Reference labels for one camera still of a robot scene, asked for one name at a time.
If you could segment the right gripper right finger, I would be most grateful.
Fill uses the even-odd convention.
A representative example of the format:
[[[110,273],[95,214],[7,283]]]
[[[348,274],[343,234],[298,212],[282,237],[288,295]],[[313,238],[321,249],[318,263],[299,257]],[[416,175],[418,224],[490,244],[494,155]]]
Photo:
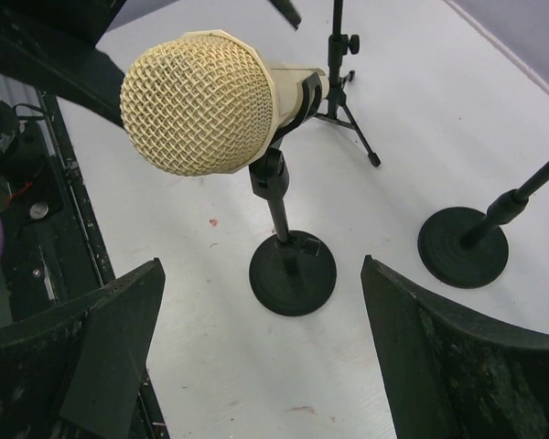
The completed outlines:
[[[361,284],[399,438],[549,438],[549,335],[366,256]]]

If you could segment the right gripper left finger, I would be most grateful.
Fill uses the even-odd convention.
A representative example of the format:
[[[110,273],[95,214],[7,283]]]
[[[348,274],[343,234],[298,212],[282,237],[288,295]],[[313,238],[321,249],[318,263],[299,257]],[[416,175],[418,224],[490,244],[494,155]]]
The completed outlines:
[[[158,259],[0,329],[0,438],[163,438],[147,379]]]

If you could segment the black round-base stand front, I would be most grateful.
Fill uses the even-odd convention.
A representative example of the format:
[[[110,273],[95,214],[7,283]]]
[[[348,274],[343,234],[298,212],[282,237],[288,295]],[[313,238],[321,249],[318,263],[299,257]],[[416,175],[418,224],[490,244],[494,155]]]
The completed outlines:
[[[265,153],[249,165],[255,196],[264,199],[274,234],[255,250],[249,266],[250,286],[256,299],[280,316],[306,316],[331,297],[337,266],[329,247],[318,237],[288,226],[284,197],[289,187],[281,143],[285,136],[315,114],[323,93],[316,73],[300,82],[301,98],[291,123],[275,132]]]

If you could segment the beige gold microphone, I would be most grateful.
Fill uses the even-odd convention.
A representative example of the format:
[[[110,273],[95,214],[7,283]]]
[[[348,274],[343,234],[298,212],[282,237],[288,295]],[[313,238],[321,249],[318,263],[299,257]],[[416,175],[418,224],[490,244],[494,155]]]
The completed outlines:
[[[140,55],[120,91],[136,151],[170,174],[231,174],[264,155],[328,97],[325,72],[260,53],[223,30],[188,32]]]

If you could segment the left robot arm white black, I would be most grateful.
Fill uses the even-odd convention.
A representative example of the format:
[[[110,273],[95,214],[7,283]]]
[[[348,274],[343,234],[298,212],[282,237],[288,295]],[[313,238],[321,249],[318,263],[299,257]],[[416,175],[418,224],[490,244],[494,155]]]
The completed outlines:
[[[0,74],[119,127],[123,71],[96,48],[123,1],[0,1]]]

